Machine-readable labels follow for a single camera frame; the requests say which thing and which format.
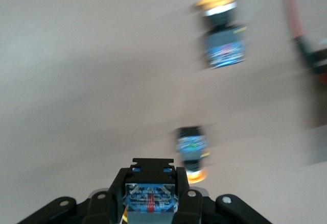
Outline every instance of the red label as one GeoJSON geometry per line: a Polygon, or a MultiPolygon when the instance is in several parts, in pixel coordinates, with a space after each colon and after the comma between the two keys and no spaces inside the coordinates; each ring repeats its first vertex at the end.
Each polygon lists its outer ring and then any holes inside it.
{"type": "Polygon", "coordinates": [[[154,196],[153,196],[153,194],[148,194],[147,211],[154,212],[154,196]]]}

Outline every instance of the red cable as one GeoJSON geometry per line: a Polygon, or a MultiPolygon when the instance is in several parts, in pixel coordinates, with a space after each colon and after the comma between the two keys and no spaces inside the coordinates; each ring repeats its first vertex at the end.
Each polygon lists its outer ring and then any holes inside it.
{"type": "Polygon", "coordinates": [[[317,78],[321,83],[327,85],[327,72],[317,74],[317,78]]]}
{"type": "Polygon", "coordinates": [[[300,21],[298,0],[285,0],[285,3],[286,3],[286,14],[288,19],[288,24],[293,38],[303,36],[304,30],[303,30],[302,23],[300,21]]]}

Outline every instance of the red wire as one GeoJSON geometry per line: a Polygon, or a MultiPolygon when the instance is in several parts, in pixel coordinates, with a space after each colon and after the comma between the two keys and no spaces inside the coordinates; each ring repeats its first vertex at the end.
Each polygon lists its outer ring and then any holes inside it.
{"type": "Polygon", "coordinates": [[[303,36],[305,33],[300,21],[298,0],[285,0],[285,4],[288,24],[293,38],[303,36]]]}

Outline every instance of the beige floor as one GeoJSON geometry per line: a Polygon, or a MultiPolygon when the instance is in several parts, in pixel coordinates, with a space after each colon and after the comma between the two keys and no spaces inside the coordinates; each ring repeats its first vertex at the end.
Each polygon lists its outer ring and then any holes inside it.
{"type": "MultiPolygon", "coordinates": [[[[327,88],[293,51],[283,0],[238,0],[247,60],[206,68],[197,0],[0,0],[0,216],[108,187],[133,157],[174,158],[203,125],[215,199],[273,223],[326,223],[327,88]]],[[[326,47],[327,0],[300,0],[326,47]]]]}

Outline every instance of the screw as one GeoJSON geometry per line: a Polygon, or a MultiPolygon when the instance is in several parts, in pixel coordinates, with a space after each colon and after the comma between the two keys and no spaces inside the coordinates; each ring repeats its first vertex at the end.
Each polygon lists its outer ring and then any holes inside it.
{"type": "Polygon", "coordinates": [[[63,206],[66,206],[66,205],[68,205],[69,204],[69,201],[67,201],[67,200],[64,200],[64,201],[62,201],[62,202],[60,202],[60,206],[61,207],[63,207],[63,206]]]}
{"type": "Polygon", "coordinates": [[[196,196],[196,192],[195,191],[189,191],[188,192],[188,196],[189,197],[195,197],[196,196]]]}
{"type": "Polygon", "coordinates": [[[103,194],[103,193],[101,193],[101,194],[98,195],[98,199],[99,199],[99,200],[101,200],[101,199],[103,199],[103,198],[105,198],[105,197],[106,197],[106,195],[103,194]]]}
{"type": "Polygon", "coordinates": [[[230,199],[230,197],[223,197],[223,202],[225,203],[225,204],[230,204],[231,203],[231,199],[230,199]]]}

